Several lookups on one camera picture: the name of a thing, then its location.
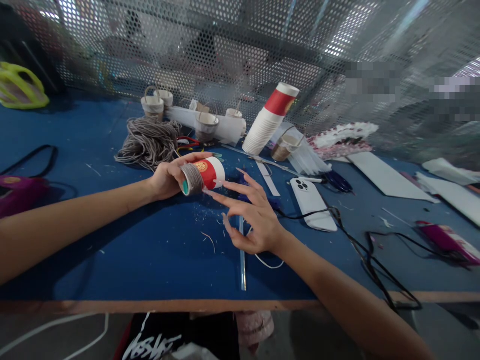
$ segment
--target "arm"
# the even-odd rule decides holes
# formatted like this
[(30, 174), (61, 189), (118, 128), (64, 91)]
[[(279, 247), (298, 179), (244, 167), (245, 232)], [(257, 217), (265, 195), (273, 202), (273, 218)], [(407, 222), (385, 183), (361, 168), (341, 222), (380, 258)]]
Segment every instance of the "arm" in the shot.
[(0, 220), (0, 285), (126, 214), (178, 194), (184, 181), (180, 166), (210, 156), (191, 153), (161, 163), (147, 180)]
[(249, 254), (270, 251), (285, 261), (311, 288), (345, 332), (364, 350), (381, 359), (433, 359), (422, 338), (382, 300), (308, 249), (280, 224), (264, 189), (245, 173), (249, 186), (225, 181), (252, 204), (206, 191), (253, 227), (248, 236), (225, 227), (233, 244)]

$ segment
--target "white phone case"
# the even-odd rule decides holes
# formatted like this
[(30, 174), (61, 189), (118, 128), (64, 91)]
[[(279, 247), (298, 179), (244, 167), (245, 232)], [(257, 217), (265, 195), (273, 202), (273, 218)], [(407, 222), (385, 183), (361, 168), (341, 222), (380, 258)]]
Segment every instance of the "white phone case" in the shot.
[[(302, 215), (312, 213), (315, 211), (325, 210), (325, 205), (322, 196), (317, 187), (310, 181), (293, 178), (290, 180), (293, 193), (295, 194), (298, 205)], [(319, 212), (304, 218), (306, 224), (315, 230), (322, 230), (326, 232), (335, 232), (338, 230), (337, 224), (329, 211)]]

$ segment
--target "metal mesh panel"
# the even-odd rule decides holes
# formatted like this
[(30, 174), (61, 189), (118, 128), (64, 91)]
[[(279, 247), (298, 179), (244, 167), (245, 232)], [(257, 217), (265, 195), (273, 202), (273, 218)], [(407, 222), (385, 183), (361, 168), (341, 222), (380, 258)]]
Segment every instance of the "metal mesh panel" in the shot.
[[(471, 80), (464, 93), (450, 97), (435, 90), (449, 83), (445, 78), (480, 74), (476, 0), (16, 0), (11, 5), (68, 86), (139, 98), (158, 83), (174, 93), (177, 105), (195, 98), (215, 102), (224, 113), (242, 100), (240, 109), (251, 123), (283, 81), (300, 89), (288, 118), (308, 135), (371, 121), (380, 130), (370, 142), (386, 154), (417, 162), (443, 156), (480, 170), (480, 126), (472, 122), (478, 83)], [(362, 67), (355, 62), (394, 70), (394, 78), (375, 80), (378, 88), (390, 86), (381, 100), (349, 97), (349, 74)], [(385, 101), (388, 94), (392, 101)]]

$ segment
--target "person's left hand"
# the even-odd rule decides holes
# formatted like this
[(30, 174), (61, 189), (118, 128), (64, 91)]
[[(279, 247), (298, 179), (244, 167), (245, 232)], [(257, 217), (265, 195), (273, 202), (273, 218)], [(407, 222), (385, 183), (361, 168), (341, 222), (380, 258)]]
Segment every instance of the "person's left hand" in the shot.
[(185, 175), (180, 167), (187, 163), (212, 157), (211, 152), (193, 152), (172, 162), (162, 162), (156, 168), (155, 174), (148, 179), (152, 186), (155, 201), (169, 199), (181, 191)]

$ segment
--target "wooden table edge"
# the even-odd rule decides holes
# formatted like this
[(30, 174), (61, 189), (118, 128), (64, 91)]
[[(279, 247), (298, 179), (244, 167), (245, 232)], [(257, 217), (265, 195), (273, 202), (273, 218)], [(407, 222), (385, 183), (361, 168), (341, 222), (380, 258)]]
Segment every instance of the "wooden table edge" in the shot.
[[(423, 303), (476, 303), (480, 292), (414, 291)], [(394, 301), (408, 303), (401, 292)], [(317, 300), (153, 300), (153, 301), (0, 301), (0, 313), (219, 313), (227, 311), (293, 311), (322, 308)]]

